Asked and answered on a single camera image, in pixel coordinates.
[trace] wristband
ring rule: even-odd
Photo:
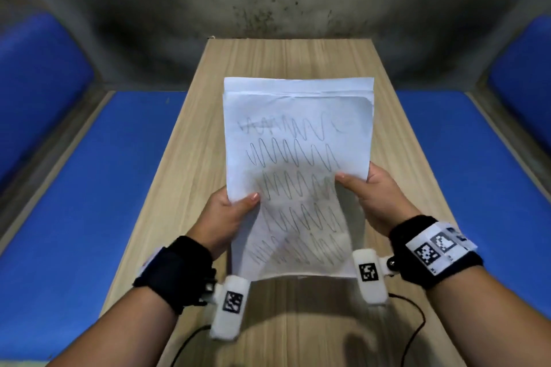
[[[472,266],[482,266],[477,246],[447,223],[415,216],[394,228],[389,239],[402,278],[428,290]]]
[[[155,255],[133,286],[149,287],[180,315],[186,306],[206,304],[201,296],[216,283],[212,262],[204,246],[182,236]]]

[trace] stack of paper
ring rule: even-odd
[[[355,277],[351,234],[362,247],[364,219],[334,175],[368,175],[373,82],[225,78],[228,196],[261,195],[232,243],[232,273]]]

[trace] person's left forearm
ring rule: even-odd
[[[148,287],[131,289],[49,367],[153,367],[177,316]]]

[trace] blue backrest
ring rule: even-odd
[[[551,16],[536,18],[507,47],[493,64],[489,83],[551,152]]]
[[[86,57],[49,13],[0,36],[0,188],[93,78]]]

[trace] person's right forearm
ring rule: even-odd
[[[550,365],[551,321],[483,267],[445,279],[427,296],[470,367]]]

